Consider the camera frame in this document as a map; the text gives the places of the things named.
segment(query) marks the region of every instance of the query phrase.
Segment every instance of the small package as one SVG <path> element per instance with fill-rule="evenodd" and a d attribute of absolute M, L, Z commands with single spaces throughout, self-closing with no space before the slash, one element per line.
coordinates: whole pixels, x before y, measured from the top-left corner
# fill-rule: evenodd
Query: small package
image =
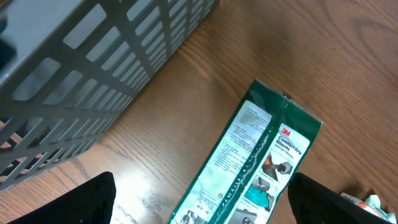
<path fill-rule="evenodd" d="M 321 125 L 254 81 L 169 223 L 267 223 Z"/>

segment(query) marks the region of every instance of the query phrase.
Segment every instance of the white label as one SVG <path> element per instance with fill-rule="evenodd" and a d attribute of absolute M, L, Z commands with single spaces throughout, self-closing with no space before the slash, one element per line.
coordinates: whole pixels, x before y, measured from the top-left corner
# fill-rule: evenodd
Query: white label
<path fill-rule="evenodd" d="M 267 128 L 271 115 L 245 101 L 203 172 L 175 215 L 174 223 L 206 224 Z"/>
<path fill-rule="evenodd" d="M 310 141 L 281 124 L 261 165 L 246 186 L 225 223 L 265 224 Z"/>

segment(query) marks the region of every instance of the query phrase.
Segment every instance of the barcode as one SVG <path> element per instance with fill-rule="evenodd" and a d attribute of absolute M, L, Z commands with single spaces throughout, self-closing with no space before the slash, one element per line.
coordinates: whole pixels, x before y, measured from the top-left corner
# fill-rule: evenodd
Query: barcode
<path fill-rule="evenodd" d="M 180 224 L 209 224 L 206 220 L 200 218 L 200 216 L 194 214 L 191 210 L 188 210 L 187 214 L 182 217 Z"/>

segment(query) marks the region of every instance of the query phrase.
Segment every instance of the green plastic packaging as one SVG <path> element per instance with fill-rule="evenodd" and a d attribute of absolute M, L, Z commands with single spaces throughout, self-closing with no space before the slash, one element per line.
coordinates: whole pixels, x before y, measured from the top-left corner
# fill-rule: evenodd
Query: green plastic packaging
<path fill-rule="evenodd" d="M 169 223 L 267 223 L 321 125 L 254 81 Z"/>

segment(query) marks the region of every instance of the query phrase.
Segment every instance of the table surface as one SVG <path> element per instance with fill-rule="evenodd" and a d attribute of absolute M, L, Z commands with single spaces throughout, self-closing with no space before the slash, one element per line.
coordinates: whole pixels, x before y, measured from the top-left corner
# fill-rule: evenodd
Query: table surface
<path fill-rule="evenodd" d="M 166 223 L 254 79 L 324 125 L 298 171 L 398 211 L 398 2 L 220 0 L 92 149 L 0 194 L 0 222 L 103 171 L 113 223 Z M 270 223 L 295 223 L 286 192 Z"/>

